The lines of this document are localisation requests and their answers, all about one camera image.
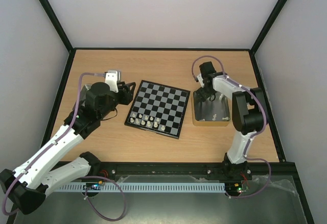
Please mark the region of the gold tin of white pieces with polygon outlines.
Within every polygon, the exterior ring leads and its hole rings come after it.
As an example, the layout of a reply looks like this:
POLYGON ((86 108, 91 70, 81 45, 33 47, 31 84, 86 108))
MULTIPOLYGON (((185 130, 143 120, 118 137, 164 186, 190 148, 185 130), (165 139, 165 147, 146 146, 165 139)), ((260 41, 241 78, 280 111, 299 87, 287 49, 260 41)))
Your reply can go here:
POLYGON ((195 91, 191 98, 192 120, 196 127, 225 127, 231 121, 228 98, 220 92, 216 92, 216 99, 213 102, 195 101, 195 91), (229 117, 229 120, 222 120, 223 117, 229 117))

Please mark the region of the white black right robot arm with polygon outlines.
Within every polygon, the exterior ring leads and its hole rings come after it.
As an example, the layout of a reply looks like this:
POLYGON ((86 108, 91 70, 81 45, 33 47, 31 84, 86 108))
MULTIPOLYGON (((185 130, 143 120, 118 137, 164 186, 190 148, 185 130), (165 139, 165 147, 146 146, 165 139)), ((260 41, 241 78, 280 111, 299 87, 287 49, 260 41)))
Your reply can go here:
POLYGON ((208 126, 231 121, 235 135, 222 162, 222 173, 236 179, 248 173, 247 154, 257 136, 265 130, 268 119, 261 88, 248 88, 217 72, 212 62, 199 66, 195 80, 200 87, 192 96, 193 122, 208 126))

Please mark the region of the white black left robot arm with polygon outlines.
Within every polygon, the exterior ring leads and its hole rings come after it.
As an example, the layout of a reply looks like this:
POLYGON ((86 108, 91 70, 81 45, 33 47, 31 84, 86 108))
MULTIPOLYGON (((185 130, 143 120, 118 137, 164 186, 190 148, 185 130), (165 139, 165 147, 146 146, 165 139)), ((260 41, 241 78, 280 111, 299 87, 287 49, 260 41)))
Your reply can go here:
POLYGON ((130 104, 135 86, 134 82, 96 82, 88 88, 79 85, 73 110, 56 134, 25 163, 1 172, 5 194, 2 212, 30 214, 63 185, 96 175, 100 160, 90 152, 80 154, 64 166, 55 168, 55 165, 94 132, 117 105, 130 104))

